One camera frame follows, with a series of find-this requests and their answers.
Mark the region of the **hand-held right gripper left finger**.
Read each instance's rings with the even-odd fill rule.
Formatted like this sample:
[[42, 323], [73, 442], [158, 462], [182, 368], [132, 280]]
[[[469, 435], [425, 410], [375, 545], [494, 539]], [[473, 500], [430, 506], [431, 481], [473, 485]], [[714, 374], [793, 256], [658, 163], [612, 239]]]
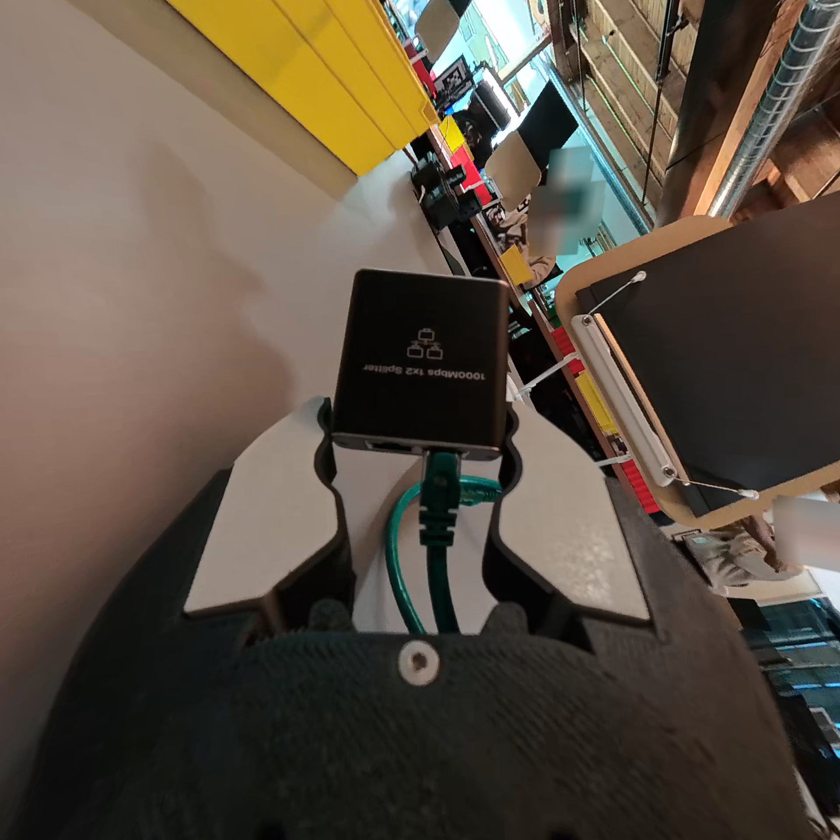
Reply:
[[256, 611], [306, 622], [320, 600], [351, 612], [355, 573], [328, 397], [305, 402], [236, 458], [184, 603], [190, 617]]

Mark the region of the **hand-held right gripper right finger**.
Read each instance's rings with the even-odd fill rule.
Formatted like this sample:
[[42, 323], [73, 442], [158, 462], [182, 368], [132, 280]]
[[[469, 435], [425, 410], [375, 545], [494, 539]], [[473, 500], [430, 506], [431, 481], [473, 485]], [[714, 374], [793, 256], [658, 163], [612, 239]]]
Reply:
[[489, 546], [576, 612], [647, 624], [650, 611], [606, 478], [581, 446], [525, 402], [510, 402], [512, 476]]

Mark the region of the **black network splitter box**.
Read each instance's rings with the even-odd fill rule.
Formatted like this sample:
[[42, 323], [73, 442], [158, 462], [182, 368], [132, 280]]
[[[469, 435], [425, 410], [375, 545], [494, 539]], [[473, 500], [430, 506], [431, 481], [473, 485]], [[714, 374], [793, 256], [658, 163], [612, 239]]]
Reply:
[[359, 270], [332, 400], [332, 441], [365, 452], [500, 457], [508, 315], [501, 280]]

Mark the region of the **yellow plastic bin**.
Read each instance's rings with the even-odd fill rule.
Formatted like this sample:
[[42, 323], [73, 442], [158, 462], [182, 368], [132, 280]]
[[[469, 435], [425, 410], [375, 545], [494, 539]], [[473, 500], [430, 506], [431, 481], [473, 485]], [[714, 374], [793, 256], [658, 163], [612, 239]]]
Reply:
[[379, 2], [169, 5], [357, 176], [439, 122]]

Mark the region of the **document stand with black board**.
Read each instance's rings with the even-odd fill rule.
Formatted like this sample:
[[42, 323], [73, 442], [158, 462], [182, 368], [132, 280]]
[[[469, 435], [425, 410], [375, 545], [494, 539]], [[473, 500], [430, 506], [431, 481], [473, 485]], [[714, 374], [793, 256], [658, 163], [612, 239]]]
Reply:
[[578, 122], [560, 90], [549, 80], [519, 126], [498, 144], [486, 163], [485, 173], [507, 202], [528, 195], [548, 170], [551, 153], [563, 148]]
[[839, 195], [684, 217], [554, 303], [657, 505], [691, 528], [838, 482]]
[[427, 50], [441, 52], [454, 37], [471, 1], [429, 1], [416, 21], [416, 35]]

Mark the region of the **black boxy device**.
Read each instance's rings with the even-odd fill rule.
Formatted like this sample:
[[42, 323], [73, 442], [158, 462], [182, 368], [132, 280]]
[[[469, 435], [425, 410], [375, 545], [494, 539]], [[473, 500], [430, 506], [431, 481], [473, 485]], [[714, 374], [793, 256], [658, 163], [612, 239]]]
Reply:
[[462, 164], [445, 170], [435, 152], [418, 158], [410, 178], [419, 206], [430, 227], [436, 233], [451, 224], [468, 222], [482, 209], [476, 190], [459, 192], [466, 180]]

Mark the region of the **black white marker board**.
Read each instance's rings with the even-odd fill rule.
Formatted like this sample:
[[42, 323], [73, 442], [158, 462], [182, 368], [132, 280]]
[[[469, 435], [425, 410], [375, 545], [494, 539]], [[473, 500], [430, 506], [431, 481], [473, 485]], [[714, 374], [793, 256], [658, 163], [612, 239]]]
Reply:
[[473, 74], [465, 56], [459, 56], [434, 79], [434, 93], [437, 105], [444, 100], [461, 99], [473, 85]]

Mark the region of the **silver ventilation duct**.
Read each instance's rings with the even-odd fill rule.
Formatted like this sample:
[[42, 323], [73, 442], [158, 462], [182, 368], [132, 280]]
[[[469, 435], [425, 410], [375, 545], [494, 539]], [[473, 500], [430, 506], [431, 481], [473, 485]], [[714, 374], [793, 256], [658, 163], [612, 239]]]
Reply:
[[730, 218], [838, 41], [838, 1], [783, 2], [721, 144], [697, 215]]

